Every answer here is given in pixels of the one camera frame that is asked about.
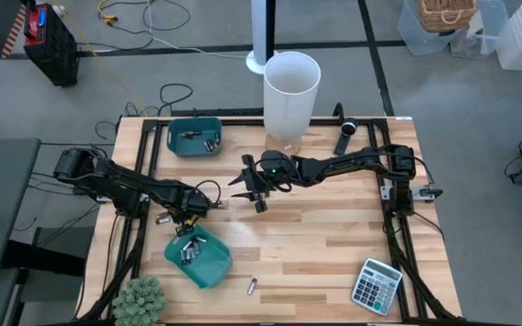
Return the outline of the teal plastic bin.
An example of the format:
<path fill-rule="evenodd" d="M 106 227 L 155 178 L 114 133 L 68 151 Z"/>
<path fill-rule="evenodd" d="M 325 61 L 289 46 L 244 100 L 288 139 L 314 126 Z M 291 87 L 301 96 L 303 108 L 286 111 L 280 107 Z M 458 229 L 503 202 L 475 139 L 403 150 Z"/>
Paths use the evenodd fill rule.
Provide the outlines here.
<path fill-rule="evenodd" d="M 208 241 L 199 242 L 199 255 L 191 259 L 189 264 L 182 265 L 180 250 L 190 248 L 197 236 Z M 178 267 L 199 289 L 218 286 L 227 276 L 233 263 L 230 249 L 201 225 L 196 225 L 195 231 L 190 235 L 175 236 L 170 240 L 165 248 L 164 257 Z"/>
<path fill-rule="evenodd" d="M 181 133 L 186 131 L 201 131 L 202 135 L 192 139 L 182 138 Z M 215 150 L 207 152 L 204 142 L 209 139 L 215 141 L 215 132 L 218 132 L 221 143 Z M 190 118 L 176 119 L 168 126 L 167 147 L 179 158 L 212 157 L 221 152 L 222 124 L 218 118 Z"/>

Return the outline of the clear plastic storage bin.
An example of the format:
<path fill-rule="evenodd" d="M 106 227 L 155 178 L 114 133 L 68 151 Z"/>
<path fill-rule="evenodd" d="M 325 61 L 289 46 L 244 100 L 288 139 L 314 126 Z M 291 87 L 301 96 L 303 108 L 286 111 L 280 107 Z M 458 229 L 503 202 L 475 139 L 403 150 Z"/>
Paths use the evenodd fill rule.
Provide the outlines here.
<path fill-rule="evenodd" d="M 508 25 L 508 12 L 502 0 L 477 0 L 477 11 L 450 42 L 450 53 L 459 58 L 481 60 L 489 57 L 500 45 Z"/>
<path fill-rule="evenodd" d="M 397 29 L 414 56 L 442 52 L 461 32 L 461 29 L 440 33 L 427 32 L 421 25 L 416 0 L 403 0 Z"/>

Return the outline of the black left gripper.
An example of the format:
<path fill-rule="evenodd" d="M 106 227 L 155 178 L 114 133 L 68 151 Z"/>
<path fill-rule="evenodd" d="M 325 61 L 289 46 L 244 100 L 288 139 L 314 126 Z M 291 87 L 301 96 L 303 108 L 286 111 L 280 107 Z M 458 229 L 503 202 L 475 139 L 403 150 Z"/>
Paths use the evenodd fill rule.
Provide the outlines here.
<path fill-rule="evenodd" d="M 175 228 L 176 236 L 190 235 L 195 231 L 197 224 L 194 227 L 187 225 L 190 219 L 205 218 L 210 209 L 222 207 L 223 204 L 219 199 L 211 201 L 200 190 L 184 190 L 180 199 L 169 209 L 172 221 L 177 225 Z"/>

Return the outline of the white shade wooden base lamp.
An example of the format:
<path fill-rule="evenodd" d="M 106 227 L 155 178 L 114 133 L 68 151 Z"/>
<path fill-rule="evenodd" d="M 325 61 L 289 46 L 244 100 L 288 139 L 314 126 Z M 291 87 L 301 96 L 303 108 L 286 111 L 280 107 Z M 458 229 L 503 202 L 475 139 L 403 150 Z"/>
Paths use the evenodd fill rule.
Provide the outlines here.
<path fill-rule="evenodd" d="M 311 56 L 284 52 L 272 57 L 264 74 L 266 148 L 297 154 L 309 128 L 322 72 Z"/>

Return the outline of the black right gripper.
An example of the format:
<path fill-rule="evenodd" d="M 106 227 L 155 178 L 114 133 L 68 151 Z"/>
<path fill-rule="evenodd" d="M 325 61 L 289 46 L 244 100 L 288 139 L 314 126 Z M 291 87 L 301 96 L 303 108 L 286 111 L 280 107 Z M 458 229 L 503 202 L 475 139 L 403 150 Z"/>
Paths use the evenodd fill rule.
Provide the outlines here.
<path fill-rule="evenodd" d="M 270 187 L 266 181 L 258 174 L 256 163 L 252 155 L 245 154 L 242 161 L 246 166 L 238 177 L 229 182 L 230 186 L 240 182 L 245 182 L 246 193 L 231 195 L 231 197 L 243 197 L 254 203 L 257 213 L 264 213 L 267 210 L 265 197 L 269 195 Z"/>

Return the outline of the black webcam on stand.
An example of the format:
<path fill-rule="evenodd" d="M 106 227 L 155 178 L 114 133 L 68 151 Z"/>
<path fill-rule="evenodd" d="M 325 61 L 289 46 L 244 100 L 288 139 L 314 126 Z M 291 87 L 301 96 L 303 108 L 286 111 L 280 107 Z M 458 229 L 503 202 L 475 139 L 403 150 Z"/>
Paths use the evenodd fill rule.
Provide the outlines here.
<path fill-rule="evenodd" d="M 358 121 L 354 118 L 347 118 L 343 120 L 341 134 L 333 151 L 334 155 L 341 156 L 345 153 L 349 141 L 355 134 L 358 125 Z"/>

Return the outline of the green artificial plant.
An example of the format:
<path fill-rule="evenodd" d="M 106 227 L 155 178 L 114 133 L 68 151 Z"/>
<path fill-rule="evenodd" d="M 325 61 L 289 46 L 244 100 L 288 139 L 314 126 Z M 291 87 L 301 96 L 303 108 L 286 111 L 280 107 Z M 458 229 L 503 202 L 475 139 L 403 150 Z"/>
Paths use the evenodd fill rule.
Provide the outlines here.
<path fill-rule="evenodd" d="M 142 277 L 130 280 L 112 305 L 115 326 L 156 326 L 166 301 L 159 280 Z"/>

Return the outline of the woven wicker basket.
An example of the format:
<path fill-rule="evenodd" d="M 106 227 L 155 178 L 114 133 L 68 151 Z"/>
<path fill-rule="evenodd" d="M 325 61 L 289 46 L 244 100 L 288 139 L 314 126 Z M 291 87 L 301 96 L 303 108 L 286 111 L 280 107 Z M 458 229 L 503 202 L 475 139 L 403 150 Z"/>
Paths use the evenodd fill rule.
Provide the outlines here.
<path fill-rule="evenodd" d="M 421 26 L 429 33 L 458 30 L 469 25 L 477 0 L 417 0 Z"/>

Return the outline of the black red tool case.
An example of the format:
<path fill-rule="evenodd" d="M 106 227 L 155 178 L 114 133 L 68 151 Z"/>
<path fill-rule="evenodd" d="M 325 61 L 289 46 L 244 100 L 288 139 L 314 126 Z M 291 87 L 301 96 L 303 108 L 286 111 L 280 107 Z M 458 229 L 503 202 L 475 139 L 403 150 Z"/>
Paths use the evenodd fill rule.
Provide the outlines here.
<path fill-rule="evenodd" d="M 23 0 L 24 51 L 27 57 L 54 86 L 71 87 L 77 83 L 79 61 L 77 43 L 61 17 L 47 3 Z"/>

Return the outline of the grey desk calculator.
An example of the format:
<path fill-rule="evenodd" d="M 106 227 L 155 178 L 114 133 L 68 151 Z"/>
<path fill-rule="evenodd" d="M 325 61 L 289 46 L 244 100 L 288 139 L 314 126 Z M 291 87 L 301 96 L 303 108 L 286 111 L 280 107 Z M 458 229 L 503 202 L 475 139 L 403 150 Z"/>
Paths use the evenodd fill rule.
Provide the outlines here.
<path fill-rule="evenodd" d="M 368 258 L 357 275 L 351 300 L 370 312 L 387 316 L 402 273 L 378 260 Z"/>

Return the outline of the white black floor stand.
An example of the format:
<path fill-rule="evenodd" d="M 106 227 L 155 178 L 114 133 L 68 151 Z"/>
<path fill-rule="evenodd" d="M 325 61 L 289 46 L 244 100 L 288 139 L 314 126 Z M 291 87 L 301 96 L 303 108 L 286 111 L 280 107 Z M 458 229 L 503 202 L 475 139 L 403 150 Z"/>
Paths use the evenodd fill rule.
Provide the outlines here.
<path fill-rule="evenodd" d="M 276 0 L 251 0 L 252 51 L 246 57 L 247 68 L 265 73 L 267 62 L 275 55 Z"/>

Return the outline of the black desk base plate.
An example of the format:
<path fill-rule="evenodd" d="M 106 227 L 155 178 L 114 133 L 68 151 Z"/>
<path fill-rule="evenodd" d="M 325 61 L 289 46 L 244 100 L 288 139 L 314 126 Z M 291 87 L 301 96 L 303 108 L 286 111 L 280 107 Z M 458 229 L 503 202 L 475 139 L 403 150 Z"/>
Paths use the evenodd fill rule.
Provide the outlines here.
<path fill-rule="evenodd" d="M 45 249 L 36 244 L 9 240 L 0 261 L 1 268 L 20 268 L 83 277 L 85 259 Z"/>

